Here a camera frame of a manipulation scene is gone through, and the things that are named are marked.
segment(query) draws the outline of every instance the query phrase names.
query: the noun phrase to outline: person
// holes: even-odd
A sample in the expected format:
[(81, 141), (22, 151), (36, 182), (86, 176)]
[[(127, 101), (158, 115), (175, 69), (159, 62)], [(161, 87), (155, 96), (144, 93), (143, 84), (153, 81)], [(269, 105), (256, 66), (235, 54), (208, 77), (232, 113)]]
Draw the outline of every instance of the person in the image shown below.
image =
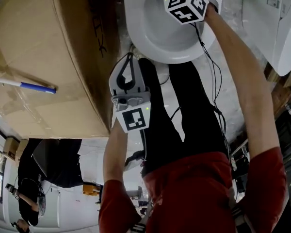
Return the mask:
[[(244, 115), (251, 157), (246, 194), (235, 204), (225, 139), (194, 65), (169, 65), (181, 106), (182, 142), (165, 111), (155, 67), (141, 58), (140, 68), (151, 92), (150, 123), (145, 129), (147, 157), (142, 170), (153, 201), (146, 232), (270, 233), (286, 193), (270, 88), (253, 53), (212, 5), (205, 21), (224, 53)], [(116, 120), (103, 159), (100, 233), (144, 232), (123, 185), (127, 140)], [(241, 218), (241, 224), (235, 218)]]
[(39, 222), (38, 197), (40, 194), (40, 168), (33, 160), (32, 154), (41, 139), (31, 139), (19, 161), (18, 167), (18, 195), (19, 212), (22, 219), (16, 222), (17, 228), (29, 232), (30, 225), (36, 226)]
[[(36, 226), (46, 209), (46, 198), (41, 181), (46, 180), (56, 186), (70, 188), (83, 185), (78, 155), (81, 139), (30, 139), (24, 149), (18, 167), (19, 212), (22, 219), (14, 223), (16, 228), (29, 231), (30, 225)], [(47, 155), (44, 171), (33, 157), (36, 150), (51, 152)]]

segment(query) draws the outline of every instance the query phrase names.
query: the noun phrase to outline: white sink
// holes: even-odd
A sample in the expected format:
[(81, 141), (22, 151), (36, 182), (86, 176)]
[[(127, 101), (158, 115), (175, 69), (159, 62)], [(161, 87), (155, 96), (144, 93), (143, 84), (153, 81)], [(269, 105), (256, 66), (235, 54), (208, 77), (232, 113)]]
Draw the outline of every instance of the white sink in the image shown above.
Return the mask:
[[(217, 1), (220, 13), (222, 0)], [(167, 14), (163, 0), (124, 0), (124, 3), (130, 38), (149, 59), (179, 64), (204, 54), (195, 28), (180, 25)], [(206, 23), (200, 28), (203, 29), (201, 38), (208, 49), (215, 40), (214, 33)]]

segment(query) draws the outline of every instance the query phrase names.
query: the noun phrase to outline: fiducial marker cube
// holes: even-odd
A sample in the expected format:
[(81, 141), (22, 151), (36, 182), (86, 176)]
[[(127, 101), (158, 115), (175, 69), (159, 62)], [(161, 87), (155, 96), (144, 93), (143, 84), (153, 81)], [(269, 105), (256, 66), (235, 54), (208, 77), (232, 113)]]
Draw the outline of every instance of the fiducial marker cube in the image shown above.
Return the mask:
[(164, 0), (165, 10), (181, 24), (203, 21), (208, 0)]

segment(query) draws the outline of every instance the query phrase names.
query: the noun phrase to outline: white appliance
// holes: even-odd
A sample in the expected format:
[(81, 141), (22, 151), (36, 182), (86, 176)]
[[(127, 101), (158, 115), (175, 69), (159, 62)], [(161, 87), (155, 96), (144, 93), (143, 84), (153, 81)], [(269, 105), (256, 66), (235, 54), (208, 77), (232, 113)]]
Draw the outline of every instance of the white appliance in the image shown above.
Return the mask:
[(291, 0), (243, 0), (243, 27), (275, 71), (291, 71)]
[[(221, 12), (222, 0), (218, 2)], [(194, 27), (181, 25), (165, 11), (164, 0), (124, 0), (127, 30), (137, 49), (151, 60), (185, 63), (203, 55)], [(201, 38), (209, 49), (215, 41), (207, 23)]]

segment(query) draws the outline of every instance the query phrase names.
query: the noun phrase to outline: black pants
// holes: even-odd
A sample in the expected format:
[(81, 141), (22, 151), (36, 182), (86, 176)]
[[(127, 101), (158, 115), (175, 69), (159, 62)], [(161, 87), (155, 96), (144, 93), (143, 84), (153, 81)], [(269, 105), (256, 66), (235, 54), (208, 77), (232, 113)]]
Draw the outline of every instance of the black pants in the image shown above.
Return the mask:
[(155, 66), (148, 59), (140, 59), (139, 65), (151, 92), (150, 126), (144, 130), (147, 157), (142, 176), (187, 156), (214, 151), (227, 155), (219, 122), (193, 63), (169, 65), (170, 80), (181, 106), (184, 142), (165, 110)]

